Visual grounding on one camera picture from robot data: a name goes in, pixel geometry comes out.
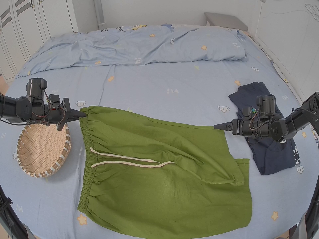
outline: bed sheet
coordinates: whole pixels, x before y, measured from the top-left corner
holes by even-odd
[[[7,95],[26,95],[29,78],[39,77],[48,81],[48,94],[68,97],[74,109],[100,105],[166,121],[214,125],[236,118],[237,107],[228,95],[236,92],[239,84],[257,81],[264,82],[276,96],[284,116],[292,107],[299,107],[266,55],[242,32],[238,32],[238,40],[245,48],[246,62],[198,60],[143,66],[73,66],[19,77]],[[22,128],[0,124],[0,183],[14,202],[16,214],[41,239],[131,238],[97,225],[77,210],[86,154],[79,122],[70,122],[69,128],[70,154],[61,169],[45,179],[28,176],[14,159]],[[309,126],[302,131],[294,138],[301,158],[299,169],[267,176],[259,174],[244,137],[225,132],[232,156],[251,160],[252,218],[245,228],[209,238],[271,239],[299,222],[308,208],[319,173],[319,152],[313,133]]]

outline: basket rim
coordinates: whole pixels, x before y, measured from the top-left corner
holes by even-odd
[[[19,135],[18,142],[17,142],[17,161],[18,165],[21,167],[21,169],[28,175],[36,178],[44,178],[47,176],[50,176],[54,174],[60,167],[63,165],[64,161],[66,160],[70,150],[71,150],[71,135],[70,135],[70,130],[68,127],[68,124],[66,123],[65,126],[63,127],[63,130],[66,131],[66,139],[64,143],[63,150],[58,157],[58,159],[51,165],[51,167],[43,172],[40,173],[31,173],[28,171],[22,164],[21,159],[20,159],[20,143],[22,143],[22,137],[23,137],[23,132],[27,130],[27,127],[31,128],[30,125],[24,126],[22,129],[22,132]]]

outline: robotic arm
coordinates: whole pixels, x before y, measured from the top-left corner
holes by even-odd
[[[217,124],[214,128],[232,131],[233,135],[245,137],[272,137],[278,142],[293,138],[299,130],[309,124],[319,134],[319,92],[315,92],[286,118],[281,113],[276,113],[274,95],[258,96],[256,104],[258,109],[243,108],[242,119]]]
[[[0,120],[11,125],[56,124],[60,131],[66,122],[86,117],[85,113],[71,109],[68,98],[60,103],[58,95],[47,96],[47,84],[44,79],[32,78],[26,85],[26,96],[11,98],[0,94]],[[44,104],[44,94],[48,104]]]

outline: bed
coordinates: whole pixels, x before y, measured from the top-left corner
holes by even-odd
[[[181,45],[180,53],[169,58],[163,57],[161,46],[151,53],[139,53],[141,56],[127,49],[120,53],[121,63],[110,62],[104,57],[103,52],[109,47],[100,48],[94,57],[87,46],[81,46],[87,35],[101,40],[109,38],[110,42],[114,38],[111,45],[118,45],[121,49],[126,43],[117,41],[118,34],[134,35],[132,41],[138,46],[142,43],[143,33],[155,39],[162,31],[188,33],[200,30],[205,35],[201,40],[204,42],[205,38],[214,34],[211,32],[214,27],[138,25],[67,35],[64,40],[70,39],[65,46],[46,43],[22,68],[6,95],[25,95],[28,80],[38,77],[48,81],[48,94],[68,97],[73,109],[108,106],[166,121],[214,125],[236,118],[237,107],[228,95],[236,92],[239,84],[256,81],[265,83],[271,94],[277,97],[281,112],[287,116],[292,107],[299,107],[301,101],[317,90],[314,78],[318,74],[319,42],[312,42],[312,46],[306,48],[303,46],[307,42],[305,37],[318,38],[315,35],[319,30],[316,6],[319,6],[318,0],[256,0],[256,15],[249,33],[257,43],[240,30],[226,30],[237,40],[231,43],[232,46],[244,48],[244,54],[232,50],[228,57],[218,57],[217,61],[202,57],[200,52],[210,48],[205,43],[198,47],[199,53],[196,54],[187,53],[191,48]],[[278,14],[287,18],[281,21]],[[308,24],[303,25],[298,19]],[[275,20],[278,21],[277,28],[269,24]],[[289,24],[289,20],[296,22],[293,28],[285,25]],[[300,34],[304,41],[292,47],[292,39],[298,39]],[[163,42],[166,49],[170,49],[179,45],[178,40],[172,37]],[[299,54],[298,59],[290,63],[289,56],[296,57],[296,54]],[[300,63],[303,63],[303,71],[299,69]],[[130,238],[97,225],[77,210],[86,153],[79,122],[70,122],[69,128],[71,152],[61,169],[45,179],[30,177],[18,166],[15,150],[22,128],[0,124],[1,186],[14,202],[16,214],[41,239]],[[247,227],[211,238],[272,239],[299,222],[309,206],[319,173],[316,136],[310,126],[302,131],[304,133],[299,132],[294,137],[301,158],[299,168],[267,176],[260,175],[244,137],[225,133],[232,156],[251,159],[249,187],[253,210]]]

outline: folded navy shirt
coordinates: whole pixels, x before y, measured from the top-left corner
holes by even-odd
[[[245,106],[257,108],[257,96],[270,95],[263,82],[253,82],[240,86],[236,93],[229,95],[230,100],[238,107],[237,116],[243,117],[242,109]],[[283,169],[300,165],[298,149],[293,139],[286,142],[276,142],[270,137],[246,137],[246,141],[253,152],[253,159],[262,175],[277,173]]]

